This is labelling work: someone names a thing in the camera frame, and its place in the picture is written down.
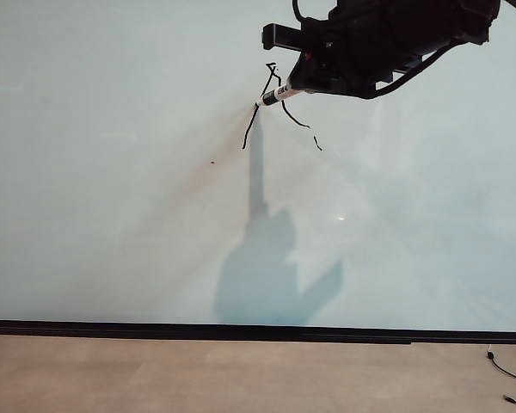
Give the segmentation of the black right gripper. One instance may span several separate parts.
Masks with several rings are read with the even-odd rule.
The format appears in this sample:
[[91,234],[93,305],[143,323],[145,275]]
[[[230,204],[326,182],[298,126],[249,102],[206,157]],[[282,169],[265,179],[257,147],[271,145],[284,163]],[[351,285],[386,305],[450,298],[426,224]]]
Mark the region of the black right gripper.
[[338,1],[309,23],[310,45],[288,82],[312,94],[371,100],[392,91],[375,84],[444,46],[488,40],[499,1]]

